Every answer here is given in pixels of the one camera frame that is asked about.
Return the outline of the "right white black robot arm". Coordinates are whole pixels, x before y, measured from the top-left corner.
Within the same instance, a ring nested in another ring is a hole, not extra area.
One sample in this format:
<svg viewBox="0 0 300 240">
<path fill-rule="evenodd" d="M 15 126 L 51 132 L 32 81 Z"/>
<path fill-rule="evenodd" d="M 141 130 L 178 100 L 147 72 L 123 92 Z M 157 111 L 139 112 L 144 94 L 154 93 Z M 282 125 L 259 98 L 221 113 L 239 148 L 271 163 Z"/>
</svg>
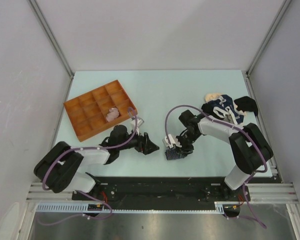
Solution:
<svg viewBox="0 0 300 240">
<path fill-rule="evenodd" d="M 212 116 L 194 115 L 190 110 L 184 111 L 178 119 L 186 130 L 173 137 L 173 159 L 192 154 L 194 143 L 201 136 L 214 137 L 229 144 L 235 165 L 220 188 L 225 200 L 232 201 L 238 196 L 239 188 L 256 173 L 268 170 L 267 161 L 274 153 L 256 124 L 238 126 Z"/>
</svg>

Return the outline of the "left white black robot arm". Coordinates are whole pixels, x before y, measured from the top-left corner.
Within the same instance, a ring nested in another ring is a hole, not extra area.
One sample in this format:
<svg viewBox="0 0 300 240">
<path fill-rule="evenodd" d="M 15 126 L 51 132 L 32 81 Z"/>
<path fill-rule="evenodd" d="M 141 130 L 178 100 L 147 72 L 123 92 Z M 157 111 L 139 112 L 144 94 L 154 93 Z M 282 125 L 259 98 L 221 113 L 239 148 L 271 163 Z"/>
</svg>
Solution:
<svg viewBox="0 0 300 240">
<path fill-rule="evenodd" d="M 33 173 L 42 182 L 45 191 L 61 193 L 82 191 L 90 200 L 100 196 L 101 188 L 95 177 L 82 173 L 79 168 L 89 165 L 109 165 L 117 160 L 120 152 L 134 149 L 143 155 L 160 149 L 150 140 L 148 133 L 132 132 L 124 125 L 116 125 L 102 143 L 96 147 L 74 147 L 65 141 L 58 142 L 34 167 Z"/>
</svg>

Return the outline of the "striped navy underwear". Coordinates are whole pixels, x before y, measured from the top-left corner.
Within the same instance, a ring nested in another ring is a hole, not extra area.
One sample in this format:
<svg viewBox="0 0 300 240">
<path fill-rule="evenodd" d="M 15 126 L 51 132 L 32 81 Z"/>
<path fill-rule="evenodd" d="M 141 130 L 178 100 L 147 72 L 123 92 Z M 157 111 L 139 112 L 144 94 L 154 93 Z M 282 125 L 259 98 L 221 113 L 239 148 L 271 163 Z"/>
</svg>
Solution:
<svg viewBox="0 0 300 240">
<path fill-rule="evenodd" d="M 176 148 L 166 149 L 164 154 L 168 161 L 184 159 L 189 155 L 188 152 L 181 152 Z"/>
</svg>

